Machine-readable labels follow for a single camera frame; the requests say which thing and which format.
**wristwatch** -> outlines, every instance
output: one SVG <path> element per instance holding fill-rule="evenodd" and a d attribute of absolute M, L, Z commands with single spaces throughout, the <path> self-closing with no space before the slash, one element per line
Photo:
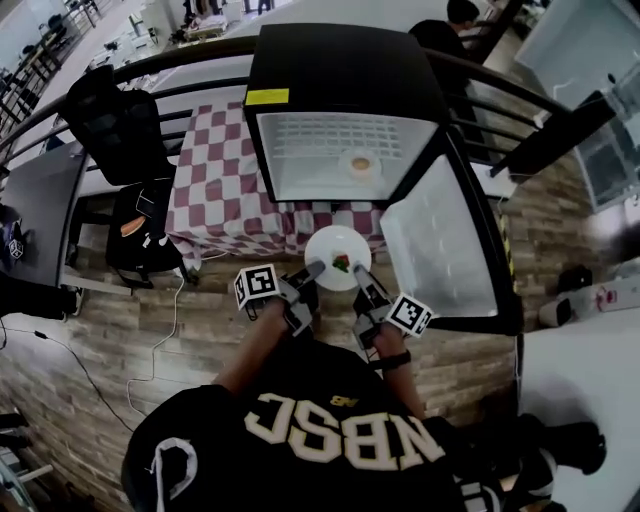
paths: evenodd
<path fill-rule="evenodd" d="M 397 356 L 385 357 L 384 359 L 378 359 L 377 361 L 371 361 L 369 366 L 371 366 L 374 370 L 382 370 L 386 372 L 388 370 L 395 370 L 399 366 L 403 364 L 407 364 L 411 362 L 411 352 L 406 350 L 402 354 Z"/>

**white plate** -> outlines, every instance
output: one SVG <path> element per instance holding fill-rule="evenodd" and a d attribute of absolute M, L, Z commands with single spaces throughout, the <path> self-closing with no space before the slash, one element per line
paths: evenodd
<path fill-rule="evenodd" d="M 333 260 L 340 254 L 349 257 L 348 273 L 333 267 Z M 356 263 L 361 263 L 367 270 L 371 269 L 371 251 L 367 241 L 360 233 L 345 226 L 327 226 L 313 234 L 304 250 L 304 262 L 309 264 L 318 259 L 327 268 L 316 279 L 316 283 L 335 292 L 351 290 L 358 285 L 353 275 Z"/>

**open cabinet door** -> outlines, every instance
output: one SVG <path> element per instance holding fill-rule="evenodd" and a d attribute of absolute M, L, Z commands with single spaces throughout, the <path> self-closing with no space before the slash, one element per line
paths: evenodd
<path fill-rule="evenodd" d="M 403 183 L 408 193 L 384 213 L 382 231 L 400 290 L 437 316 L 431 328 L 516 335 L 522 301 L 463 148 L 455 130 L 438 130 L 420 157 L 426 172 Z"/>

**person in black shirt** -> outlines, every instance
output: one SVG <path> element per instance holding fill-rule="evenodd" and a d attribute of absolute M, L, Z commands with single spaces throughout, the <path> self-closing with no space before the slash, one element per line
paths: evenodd
<path fill-rule="evenodd" d="M 412 34 L 423 48 L 430 48 L 461 59 L 468 57 L 458 34 L 471 30 L 480 16 L 478 8 L 469 0 L 449 0 L 447 17 L 449 21 L 425 20 L 414 26 Z"/>
<path fill-rule="evenodd" d="M 310 329 L 287 336 L 285 307 L 271 300 L 212 385 L 178 393 L 135 430 L 122 484 L 136 511 L 502 510 L 488 466 L 446 420 L 426 417 L 398 329 L 383 324 L 374 340 L 388 362 L 380 378 Z"/>
<path fill-rule="evenodd" d="M 478 8 L 469 0 L 449 0 L 447 4 L 447 17 L 449 21 L 425 20 L 414 26 L 409 33 L 412 34 L 423 48 L 436 50 L 448 55 L 453 55 L 460 59 L 469 57 L 458 34 L 464 30 L 470 30 L 480 15 Z M 447 66 L 431 61 L 438 83 L 444 92 L 456 96 L 466 97 L 465 88 L 469 85 L 469 80 L 463 74 L 453 72 Z M 464 101 L 454 102 L 449 98 L 449 103 L 456 116 L 460 119 L 477 123 L 478 120 L 473 108 Z M 482 132 L 476 128 L 465 126 L 462 129 L 464 138 L 476 142 L 484 143 Z M 478 160 L 490 161 L 486 150 L 471 147 L 468 149 L 469 156 Z"/>

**checkered tablecloth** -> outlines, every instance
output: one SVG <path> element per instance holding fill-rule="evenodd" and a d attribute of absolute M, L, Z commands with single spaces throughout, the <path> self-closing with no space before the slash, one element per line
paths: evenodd
<path fill-rule="evenodd" d="M 377 252 L 385 247 L 380 216 L 369 202 L 271 203 L 240 99 L 194 110 L 173 184 L 166 232 L 185 263 L 226 251 L 236 255 L 302 254 L 311 235 L 349 226 Z"/>

